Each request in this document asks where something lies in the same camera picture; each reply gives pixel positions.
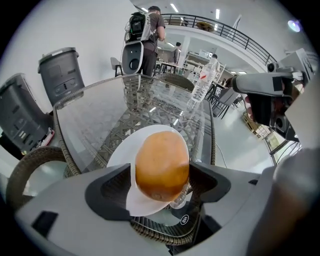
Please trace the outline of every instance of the glass table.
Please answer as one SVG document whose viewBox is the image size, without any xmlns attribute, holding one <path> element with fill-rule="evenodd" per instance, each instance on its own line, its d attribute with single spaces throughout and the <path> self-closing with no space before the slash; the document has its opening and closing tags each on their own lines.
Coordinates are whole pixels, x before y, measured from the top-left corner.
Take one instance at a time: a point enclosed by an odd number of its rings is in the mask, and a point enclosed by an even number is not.
<svg viewBox="0 0 320 256">
<path fill-rule="evenodd" d="M 107 166 L 120 143 L 135 131 L 166 125 L 184 138 L 190 160 L 215 164 L 210 103 L 140 74 L 103 80 L 74 92 L 53 108 L 55 131 L 72 175 Z"/>
</svg>

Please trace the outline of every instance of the black metal railing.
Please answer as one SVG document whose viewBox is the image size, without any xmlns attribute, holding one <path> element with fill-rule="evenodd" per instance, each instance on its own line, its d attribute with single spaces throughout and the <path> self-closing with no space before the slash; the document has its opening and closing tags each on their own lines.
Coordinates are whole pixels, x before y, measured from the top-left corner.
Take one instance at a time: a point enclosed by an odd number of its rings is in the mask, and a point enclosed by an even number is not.
<svg viewBox="0 0 320 256">
<path fill-rule="evenodd" d="M 236 45 L 244 48 L 247 52 L 255 56 L 265 65 L 271 62 L 276 62 L 276 59 L 272 57 L 266 49 L 264 49 L 249 36 L 217 20 L 195 15 L 176 13 L 162 14 L 162 17 L 166 25 L 200 29 L 230 40 Z"/>
</svg>

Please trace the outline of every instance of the plastic bottle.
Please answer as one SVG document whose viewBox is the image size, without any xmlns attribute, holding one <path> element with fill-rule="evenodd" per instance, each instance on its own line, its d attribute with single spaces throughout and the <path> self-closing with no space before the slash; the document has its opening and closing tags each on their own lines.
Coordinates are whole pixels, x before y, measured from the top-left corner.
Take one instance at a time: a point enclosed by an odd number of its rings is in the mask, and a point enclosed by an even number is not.
<svg viewBox="0 0 320 256">
<path fill-rule="evenodd" d="M 199 103 L 205 98 L 212 81 L 216 77 L 219 65 L 218 60 L 212 57 L 210 62 L 202 68 L 199 80 L 196 82 L 191 94 L 192 100 Z"/>
</svg>

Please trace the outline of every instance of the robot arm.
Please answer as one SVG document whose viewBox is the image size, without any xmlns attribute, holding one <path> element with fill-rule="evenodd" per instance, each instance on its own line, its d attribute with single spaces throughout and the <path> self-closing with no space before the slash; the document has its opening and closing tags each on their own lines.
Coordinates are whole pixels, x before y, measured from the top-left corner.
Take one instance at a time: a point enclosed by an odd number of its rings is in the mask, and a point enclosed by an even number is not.
<svg viewBox="0 0 320 256">
<path fill-rule="evenodd" d="M 247 94 L 251 103 L 253 120 L 269 126 L 289 141 L 298 142 L 285 112 L 299 95 L 293 82 L 304 87 L 314 76 L 314 71 L 303 49 L 279 62 L 268 65 L 268 73 L 246 74 L 232 79 L 233 89 Z"/>
</svg>

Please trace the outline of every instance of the gray trash bin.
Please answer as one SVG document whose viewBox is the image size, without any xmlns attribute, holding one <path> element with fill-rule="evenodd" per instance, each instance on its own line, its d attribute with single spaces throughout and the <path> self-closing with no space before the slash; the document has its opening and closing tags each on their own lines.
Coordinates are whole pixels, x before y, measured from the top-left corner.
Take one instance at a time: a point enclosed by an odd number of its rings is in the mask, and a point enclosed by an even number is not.
<svg viewBox="0 0 320 256">
<path fill-rule="evenodd" d="M 47 135 L 51 119 L 38 107 L 23 73 L 0 87 L 0 126 L 21 152 L 28 153 L 38 145 Z"/>
<path fill-rule="evenodd" d="M 76 48 L 66 47 L 52 51 L 39 60 L 38 73 L 41 74 L 52 106 L 68 94 L 85 87 L 78 57 Z"/>
</svg>

